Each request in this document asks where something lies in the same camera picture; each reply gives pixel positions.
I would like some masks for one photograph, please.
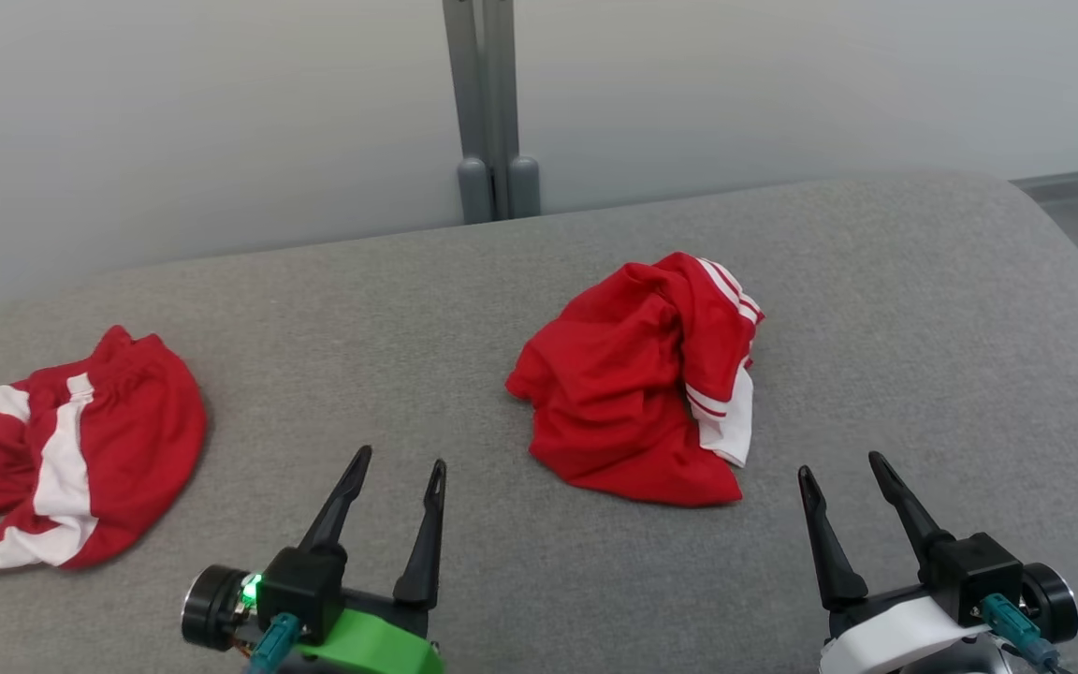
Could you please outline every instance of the green mount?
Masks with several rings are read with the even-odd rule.
[[[430,642],[359,610],[341,614],[321,645],[295,648],[354,674],[443,674],[443,661]]]

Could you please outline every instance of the clothing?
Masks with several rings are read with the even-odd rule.
[[[188,482],[205,430],[185,363],[121,326],[84,361],[0,387],[0,568],[127,550]]]
[[[744,465],[751,443],[761,320],[714,261],[625,264],[522,348],[506,387],[535,407],[531,455],[575,486],[630,499],[743,498],[727,462]]]

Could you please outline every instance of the gray cushion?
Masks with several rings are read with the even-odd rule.
[[[746,498],[675,509],[567,486],[501,386],[522,343],[628,260],[728,265],[755,346]],[[189,261],[0,311],[0,384],[158,332],[212,425],[167,517],[88,572],[0,573],[0,671],[238,671],[182,643],[207,564],[295,542],[361,443],[347,584],[389,592],[450,465],[432,638],[451,671],[815,671],[826,636],[796,470],[873,592],[910,547],[866,453],[951,532],[987,529],[1078,597],[1078,251],[1025,195],[915,174]],[[1078,639],[1065,647],[1078,674]]]

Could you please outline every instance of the motor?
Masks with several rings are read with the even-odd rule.
[[[1069,674],[1053,644],[1078,632],[1075,595],[1047,564],[1022,564],[989,534],[940,528],[880,452],[869,455],[882,495],[917,559],[915,586],[868,596],[826,518],[808,466],[798,483],[830,638],[820,674],[1010,674],[1005,654],[1037,671]]]
[[[372,448],[356,452],[302,542],[264,572],[220,564],[202,572],[182,605],[182,638],[239,649],[249,674],[443,674],[427,628],[438,602],[446,465],[431,470],[410,562],[384,597],[343,587],[347,551],[338,545],[371,460]]]

